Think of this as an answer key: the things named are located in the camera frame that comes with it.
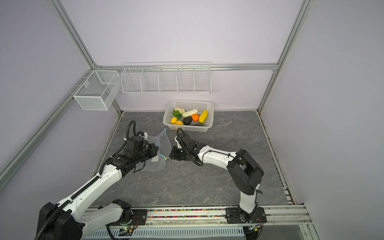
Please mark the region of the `clear zip top bag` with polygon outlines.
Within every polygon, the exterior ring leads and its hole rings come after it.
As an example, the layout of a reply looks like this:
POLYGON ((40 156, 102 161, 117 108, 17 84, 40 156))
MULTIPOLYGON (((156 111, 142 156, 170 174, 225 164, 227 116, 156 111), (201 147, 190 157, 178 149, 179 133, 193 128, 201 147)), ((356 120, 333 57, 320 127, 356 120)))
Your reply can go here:
POLYGON ((167 135, 167 130, 164 129, 156 136, 148 136, 147 140, 150 144, 155 144, 158 147, 157 155, 145 162, 144 172, 159 172, 165 169, 166 161, 171 154, 172 146, 167 135))

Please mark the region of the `orange fruit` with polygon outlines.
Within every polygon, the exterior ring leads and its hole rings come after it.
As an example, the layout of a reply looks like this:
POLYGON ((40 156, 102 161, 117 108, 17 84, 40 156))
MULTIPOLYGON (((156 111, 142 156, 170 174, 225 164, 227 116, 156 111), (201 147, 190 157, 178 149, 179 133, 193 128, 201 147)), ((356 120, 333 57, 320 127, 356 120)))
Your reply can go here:
POLYGON ((200 119, 200 116, 198 114, 194 114, 194 115, 192 115, 192 119, 194 122, 198 122, 200 119))

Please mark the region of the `white plastic basket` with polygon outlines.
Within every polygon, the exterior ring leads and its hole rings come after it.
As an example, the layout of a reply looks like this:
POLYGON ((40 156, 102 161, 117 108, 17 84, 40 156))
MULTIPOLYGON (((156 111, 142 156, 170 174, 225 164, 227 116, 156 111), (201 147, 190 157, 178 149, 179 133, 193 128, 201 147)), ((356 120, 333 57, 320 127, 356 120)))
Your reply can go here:
POLYGON ((212 102, 171 100, 163 117, 163 124, 171 130, 207 132, 213 126, 214 105, 212 102))

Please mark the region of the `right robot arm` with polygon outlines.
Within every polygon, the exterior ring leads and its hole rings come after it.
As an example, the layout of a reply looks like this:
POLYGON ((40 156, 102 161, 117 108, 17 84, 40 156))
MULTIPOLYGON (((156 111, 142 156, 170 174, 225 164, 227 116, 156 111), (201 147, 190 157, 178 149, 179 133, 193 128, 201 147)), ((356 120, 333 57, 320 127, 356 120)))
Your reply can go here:
POLYGON ((228 152, 214 149, 194 141, 183 129, 177 129, 177 143, 171 150, 170 158, 177 161, 192 161, 199 167, 215 165, 227 170, 241 192, 240 203, 236 208, 226 208, 229 224, 264 224, 267 222, 265 210, 258 206, 257 195, 263 176, 262 167, 246 151, 228 152))

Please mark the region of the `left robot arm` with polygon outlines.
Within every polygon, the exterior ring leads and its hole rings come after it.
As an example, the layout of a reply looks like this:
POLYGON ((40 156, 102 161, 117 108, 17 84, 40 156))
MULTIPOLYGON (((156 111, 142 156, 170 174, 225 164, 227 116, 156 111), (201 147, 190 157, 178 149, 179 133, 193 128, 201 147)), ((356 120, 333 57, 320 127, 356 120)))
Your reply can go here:
POLYGON ((88 182, 56 204, 47 203, 39 213, 37 240, 82 240, 86 235, 112 223, 138 224, 140 218, 132 206, 114 200, 106 207, 85 215, 88 207, 109 187, 129 172, 139 172, 138 164, 146 165, 157 157, 159 147, 150 143, 145 132, 136 131, 136 121, 128 124, 123 145, 99 168, 88 182))

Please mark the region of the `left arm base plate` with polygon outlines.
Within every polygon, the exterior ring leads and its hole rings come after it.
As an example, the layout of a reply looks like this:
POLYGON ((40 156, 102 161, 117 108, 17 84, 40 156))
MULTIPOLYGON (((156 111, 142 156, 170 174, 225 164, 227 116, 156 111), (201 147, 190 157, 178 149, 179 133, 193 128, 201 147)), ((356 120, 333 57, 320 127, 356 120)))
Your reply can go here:
POLYGON ((147 209, 124 210, 119 224, 122 226, 143 226, 147 220, 147 209))

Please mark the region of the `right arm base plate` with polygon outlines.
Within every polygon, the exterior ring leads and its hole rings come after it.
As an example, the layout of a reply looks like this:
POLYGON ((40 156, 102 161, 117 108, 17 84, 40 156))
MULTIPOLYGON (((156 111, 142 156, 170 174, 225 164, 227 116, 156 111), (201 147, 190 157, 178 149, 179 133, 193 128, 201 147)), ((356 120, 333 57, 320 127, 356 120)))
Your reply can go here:
POLYGON ((240 207, 225 208, 228 224, 264 224, 267 222, 265 210, 256 206, 249 214, 240 207))

